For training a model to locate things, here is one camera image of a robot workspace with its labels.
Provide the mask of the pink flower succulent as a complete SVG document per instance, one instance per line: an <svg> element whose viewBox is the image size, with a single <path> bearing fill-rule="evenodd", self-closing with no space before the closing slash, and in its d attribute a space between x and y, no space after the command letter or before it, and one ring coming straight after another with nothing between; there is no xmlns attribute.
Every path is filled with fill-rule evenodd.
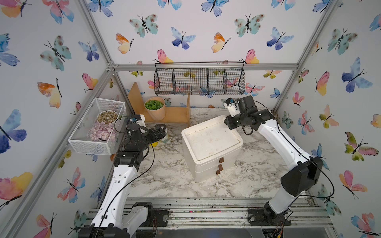
<svg viewBox="0 0 381 238"><path fill-rule="evenodd" d="M90 138L92 141L116 141L114 125L97 123L91 129Z"/></svg>

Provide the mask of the wooden shelf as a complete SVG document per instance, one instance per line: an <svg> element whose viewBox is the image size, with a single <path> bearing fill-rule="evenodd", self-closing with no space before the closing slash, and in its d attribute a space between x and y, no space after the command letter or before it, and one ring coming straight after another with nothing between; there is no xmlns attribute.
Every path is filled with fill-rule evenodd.
<svg viewBox="0 0 381 238"><path fill-rule="evenodd" d="M144 102L139 86L134 82L128 93L128 100L135 114L144 115L145 121L148 123L180 123L190 125L191 100L189 94L187 95L187 104L185 107L167 107L164 99L161 97L152 97ZM163 106L158 110L149 110L145 104L152 100L160 101Z"/></svg>

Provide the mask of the white plastic drawer cabinet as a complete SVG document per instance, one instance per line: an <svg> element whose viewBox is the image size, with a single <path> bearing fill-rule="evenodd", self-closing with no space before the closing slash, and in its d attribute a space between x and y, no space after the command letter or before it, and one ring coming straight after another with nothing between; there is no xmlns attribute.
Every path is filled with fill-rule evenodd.
<svg viewBox="0 0 381 238"><path fill-rule="evenodd" d="M242 148L244 141L236 129L230 130L224 123L226 116L218 116L182 130L184 158L193 157L198 161L218 154L224 150ZM201 173L190 172L196 182L202 182L225 171L219 168L208 169Z"/></svg>

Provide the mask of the bowl of pebbles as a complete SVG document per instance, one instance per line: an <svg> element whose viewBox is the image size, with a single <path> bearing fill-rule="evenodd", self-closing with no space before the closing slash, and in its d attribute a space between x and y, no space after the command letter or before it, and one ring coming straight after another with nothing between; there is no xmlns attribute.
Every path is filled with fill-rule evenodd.
<svg viewBox="0 0 381 238"><path fill-rule="evenodd" d="M103 111L98 114L97 123L113 124L118 119L119 114L115 111Z"/></svg>

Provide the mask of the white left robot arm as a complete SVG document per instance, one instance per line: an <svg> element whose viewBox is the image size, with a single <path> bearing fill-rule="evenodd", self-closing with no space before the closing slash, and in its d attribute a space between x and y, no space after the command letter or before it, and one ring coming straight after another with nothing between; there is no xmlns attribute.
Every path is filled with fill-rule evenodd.
<svg viewBox="0 0 381 238"><path fill-rule="evenodd" d="M139 124L126 126L124 141L121 142L114 159L113 176L102 205L90 226L81 228L80 238L131 238L141 225L154 223L154 212L150 202L137 202L128 215L123 210L131 184L141 177L138 174L142 161L153 144L166 136L165 124L148 129Z"/></svg>

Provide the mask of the white top drawer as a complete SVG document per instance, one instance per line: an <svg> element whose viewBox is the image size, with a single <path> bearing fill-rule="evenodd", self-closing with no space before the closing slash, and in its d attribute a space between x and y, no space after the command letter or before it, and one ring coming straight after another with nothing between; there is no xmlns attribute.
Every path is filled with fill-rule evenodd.
<svg viewBox="0 0 381 238"><path fill-rule="evenodd" d="M186 158L186 163L193 172L197 173L201 173L211 168L217 170L219 165L222 165L222 168L225 170L231 168L235 164L240 151L241 148L224 150L201 161L198 161L191 156Z"/></svg>

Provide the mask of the white mesh wall basket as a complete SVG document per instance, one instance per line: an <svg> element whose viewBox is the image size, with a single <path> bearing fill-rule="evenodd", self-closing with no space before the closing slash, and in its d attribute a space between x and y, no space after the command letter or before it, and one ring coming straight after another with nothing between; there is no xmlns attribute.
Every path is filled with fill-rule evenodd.
<svg viewBox="0 0 381 238"><path fill-rule="evenodd" d="M94 98L68 142L76 153L111 155L126 116L124 102Z"/></svg>

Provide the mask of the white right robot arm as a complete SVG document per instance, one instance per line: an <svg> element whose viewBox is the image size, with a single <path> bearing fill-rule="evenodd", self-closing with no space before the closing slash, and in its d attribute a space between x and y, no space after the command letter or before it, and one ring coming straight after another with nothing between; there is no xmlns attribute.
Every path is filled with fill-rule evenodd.
<svg viewBox="0 0 381 238"><path fill-rule="evenodd" d="M312 157L298 146L281 129L271 111L257 108L253 97L228 98L224 107L230 113L224 121L230 130L250 127L258 132L275 148L289 169L281 177L281 187L276 195L263 208L249 210L249 223L252 226L289 226L291 223L285 215L298 197L318 182L322 158Z"/></svg>

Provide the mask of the peach pot green plant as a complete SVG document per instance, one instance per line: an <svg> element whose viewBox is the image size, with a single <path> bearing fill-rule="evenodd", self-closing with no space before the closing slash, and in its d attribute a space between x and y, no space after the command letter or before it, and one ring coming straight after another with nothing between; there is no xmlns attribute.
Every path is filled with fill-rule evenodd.
<svg viewBox="0 0 381 238"><path fill-rule="evenodd" d="M160 121L166 116L166 105L163 98L153 97L148 99L145 104L145 109L154 121Z"/></svg>

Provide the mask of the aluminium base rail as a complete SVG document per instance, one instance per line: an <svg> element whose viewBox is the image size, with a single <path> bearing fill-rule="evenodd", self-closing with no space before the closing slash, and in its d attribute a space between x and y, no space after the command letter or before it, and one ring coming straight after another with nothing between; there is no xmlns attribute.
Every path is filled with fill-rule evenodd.
<svg viewBox="0 0 381 238"><path fill-rule="evenodd" d="M264 198L129 197L88 213L87 226L116 225L133 238L335 238L327 211L311 199L294 202L275 222Z"/></svg>

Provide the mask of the small clear sticker jar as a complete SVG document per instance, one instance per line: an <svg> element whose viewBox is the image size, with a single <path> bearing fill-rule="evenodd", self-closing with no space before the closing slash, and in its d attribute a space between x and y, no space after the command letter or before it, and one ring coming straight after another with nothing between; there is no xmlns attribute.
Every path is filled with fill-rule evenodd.
<svg viewBox="0 0 381 238"><path fill-rule="evenodd" d="M169 141L168 129L165 129L165 136L160 140L162 143L167 143Z"/></svg>

